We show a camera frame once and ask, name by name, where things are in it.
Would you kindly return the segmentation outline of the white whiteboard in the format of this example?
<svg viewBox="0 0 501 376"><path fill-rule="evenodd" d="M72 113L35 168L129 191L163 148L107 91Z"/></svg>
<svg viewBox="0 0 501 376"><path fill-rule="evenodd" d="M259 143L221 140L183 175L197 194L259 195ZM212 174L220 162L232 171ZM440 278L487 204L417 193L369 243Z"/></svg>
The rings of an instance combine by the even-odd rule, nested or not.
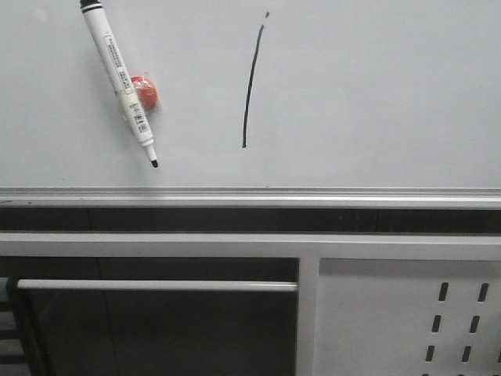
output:
<svg viewBox="0 0 501 376"><path fill-rule="evenodd" d="M76 1L1 4L2 206L500 206L497 1L105 1L158 166Z"/></svg>

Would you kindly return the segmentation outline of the white whiteboard marker pen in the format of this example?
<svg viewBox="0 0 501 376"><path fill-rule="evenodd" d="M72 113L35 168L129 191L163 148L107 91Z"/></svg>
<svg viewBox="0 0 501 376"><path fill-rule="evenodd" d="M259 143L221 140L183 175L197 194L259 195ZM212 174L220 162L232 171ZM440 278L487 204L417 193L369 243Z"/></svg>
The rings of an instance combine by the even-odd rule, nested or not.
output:
<svg viewBox="0 0 501 376"><path fill-rule="evenodd" d="M158 168L153 133L146 111L132 78L128 73L117 40L106 17L101 1L80 1L80 10L103 62L124 119L138 144L144 149L150 164Z"/></svg>

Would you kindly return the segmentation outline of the white metal stand frame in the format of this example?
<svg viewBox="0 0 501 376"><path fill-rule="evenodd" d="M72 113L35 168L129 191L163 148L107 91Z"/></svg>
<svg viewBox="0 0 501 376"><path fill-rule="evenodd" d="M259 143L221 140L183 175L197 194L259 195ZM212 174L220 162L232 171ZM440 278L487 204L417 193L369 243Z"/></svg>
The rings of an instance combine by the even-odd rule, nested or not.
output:
<svg viewBox="0 0 501 376"><path fill-rule="evenodd" d="M498 236L2 233L3 257L297 258L297 374L313 375L321 259L498 262Z"/></svg>

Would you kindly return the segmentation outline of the white perforated pegboard panel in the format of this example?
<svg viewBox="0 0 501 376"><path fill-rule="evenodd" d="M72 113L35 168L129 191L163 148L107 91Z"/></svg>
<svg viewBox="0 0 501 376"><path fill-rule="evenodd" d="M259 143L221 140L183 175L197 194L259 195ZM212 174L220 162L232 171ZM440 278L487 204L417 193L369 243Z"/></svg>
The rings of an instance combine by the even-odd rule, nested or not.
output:
<svg viewBox="0 0 501 376"><path fill-rule="evenodd" d="M497 375L498 262L323 259L317 375Z"/></svg>

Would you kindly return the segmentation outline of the red round magnet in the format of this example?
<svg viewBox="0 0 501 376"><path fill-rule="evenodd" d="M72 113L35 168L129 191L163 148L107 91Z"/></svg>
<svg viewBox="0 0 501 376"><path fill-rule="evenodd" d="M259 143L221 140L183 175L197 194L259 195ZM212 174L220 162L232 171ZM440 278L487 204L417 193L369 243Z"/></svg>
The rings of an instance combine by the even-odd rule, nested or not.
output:
<svg viewBox="0 0 501 376"><path fill-rule="evenodd" d="M157 86L149 75L132 76L132 84L146 112L154 113L161 110Z"/></svg>

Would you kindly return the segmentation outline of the white horizontal rail bar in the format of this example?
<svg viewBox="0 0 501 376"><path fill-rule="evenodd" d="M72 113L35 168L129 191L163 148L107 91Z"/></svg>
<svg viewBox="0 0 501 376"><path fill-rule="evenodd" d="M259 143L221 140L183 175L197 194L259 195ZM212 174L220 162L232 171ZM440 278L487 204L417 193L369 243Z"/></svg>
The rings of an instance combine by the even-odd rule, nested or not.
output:
<svg viewBox="0 0 501 376"><path fill-rule="evenodd" d="M296 292L295 282L242 280L42 280L21 279L23 290L97 290L97 291L250 291Z"/></svg>

